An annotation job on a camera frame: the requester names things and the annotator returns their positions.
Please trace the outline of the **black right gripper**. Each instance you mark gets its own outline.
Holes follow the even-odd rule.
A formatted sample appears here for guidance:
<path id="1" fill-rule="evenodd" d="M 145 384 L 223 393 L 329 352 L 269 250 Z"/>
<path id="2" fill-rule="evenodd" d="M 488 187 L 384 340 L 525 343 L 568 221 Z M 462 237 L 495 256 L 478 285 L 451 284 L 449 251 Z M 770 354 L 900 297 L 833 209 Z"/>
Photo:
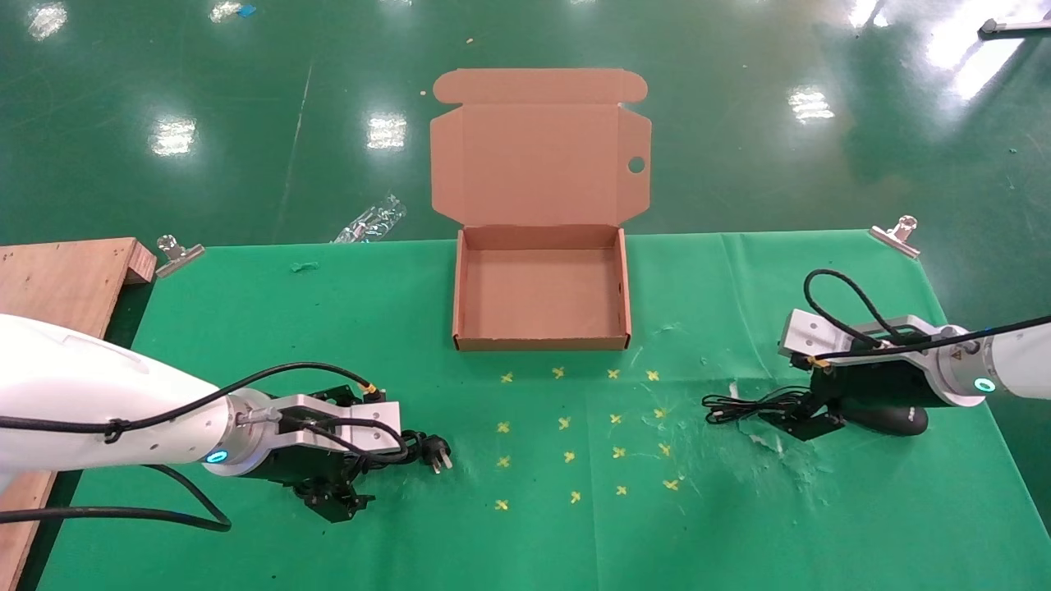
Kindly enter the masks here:
<path id="1" fill-rule="evenodd" d="M 791 437 L 808 442 L 836 433 L 847 425 L 840 409 L 943 408 L 944 401 L 924 371 L 905 360 L 887 360 L 870 365 L 837 365 L 811 374 L 810 392 L 832 401 L 833 407 L 798 408 L 789 411 L 761 411 L 760 419 Z"/>

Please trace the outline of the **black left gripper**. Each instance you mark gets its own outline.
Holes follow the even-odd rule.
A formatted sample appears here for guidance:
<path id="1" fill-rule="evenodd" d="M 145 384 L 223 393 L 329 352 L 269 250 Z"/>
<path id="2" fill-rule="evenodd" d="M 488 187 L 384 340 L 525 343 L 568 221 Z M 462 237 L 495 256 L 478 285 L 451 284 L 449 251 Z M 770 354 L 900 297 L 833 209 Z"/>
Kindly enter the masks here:
<path id="1" fill-rule="evenodd" d="M 357 406 L 365 400 L 353 386 L 339 385 L 312 392 L 312 399 L 342 408 Z M 360 494 L 349 482 L 356 457 L 329 450 L 271 450 L 251 469 L 250 478 L 294 487 L 294 494 L 323 519 L 336 524 L 353 519 L 375 501 Z"/>

